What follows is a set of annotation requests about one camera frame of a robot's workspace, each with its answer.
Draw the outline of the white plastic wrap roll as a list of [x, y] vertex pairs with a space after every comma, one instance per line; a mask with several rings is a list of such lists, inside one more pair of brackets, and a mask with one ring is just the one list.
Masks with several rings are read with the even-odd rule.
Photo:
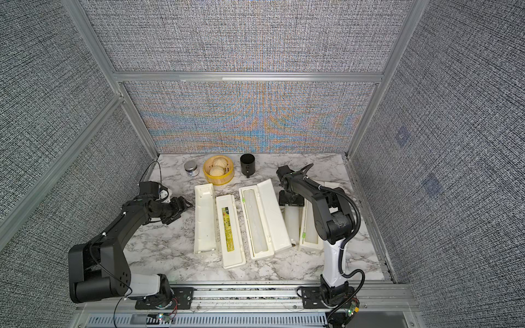
[[220, 245], [223, 267], [226, 270], [246, 264], [239, 218], [233, 195], [216, 198], [217, 220], [220, 230]]

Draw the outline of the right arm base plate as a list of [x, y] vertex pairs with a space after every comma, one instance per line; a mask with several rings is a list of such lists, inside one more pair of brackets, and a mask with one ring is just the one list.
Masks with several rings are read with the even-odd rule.
[[354, 291], [355, 288], [350, 286], [347, 292], [336, 295], [335, 298], [328, 301], [323, 298], [320, 286], [300, 286], [296, 290], [298, 296], [301, 298], [302, 306], [306, 310], [335, 308], [348, 299]]

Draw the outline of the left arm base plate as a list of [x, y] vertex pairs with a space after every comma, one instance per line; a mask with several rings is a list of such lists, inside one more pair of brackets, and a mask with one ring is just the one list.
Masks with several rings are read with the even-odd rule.
[[136, 310], [189, 310], [194, 298], [194, 288], [171, 288], [167, 295], [153, 295], [138, 299]]

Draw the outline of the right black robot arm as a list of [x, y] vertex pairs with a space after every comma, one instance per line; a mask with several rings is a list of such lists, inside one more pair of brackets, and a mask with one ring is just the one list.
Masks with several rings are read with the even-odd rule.
[[276, 174], [280, 186], [292, 196], [301, 196], [312, 206], [314, 227], [323, 240], [324, 269], [321, 274], [321, 299], [336, 307], [359, 291], [349, 284], [358, 269], [346, 273], [346, 245], [361, 228], [362, 217], [356, 203], [340, 187], [327, 187], [309, 178], [311, 164], [299, 171], [280, 166]]

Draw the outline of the white wrap dispenser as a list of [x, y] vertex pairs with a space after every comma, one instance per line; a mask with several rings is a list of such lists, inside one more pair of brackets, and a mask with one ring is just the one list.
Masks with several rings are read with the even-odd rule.
[[323, 240], [314, 226], [313, 205], [305, 200], [302, 222], [299, 230], [299, 250], [320, 253], [323, 251]]
[[270, 179], [239, 189], [252, 260], [271, 258], [292, 248], [284, 217]]
[[217, 250], [215, 190], [213, 184], [201, 184], [195, 186], [194, 191], [194, 254], [203, 255]]

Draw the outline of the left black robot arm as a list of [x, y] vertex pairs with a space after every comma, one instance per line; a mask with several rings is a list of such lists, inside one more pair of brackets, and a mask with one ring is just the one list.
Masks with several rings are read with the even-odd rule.
[[101, 301], [113, 297], [171, 300], [168, 279], [162, 275], [145, 278], [131, 273], [124, 248], [140, 226], [152, 219], [169, 225], [194, 205], [184, 197], [162, 202], [136, 197], [123, 204], [121, 213], [99, 235], [68, 252], [69, 293], [73, 303]]

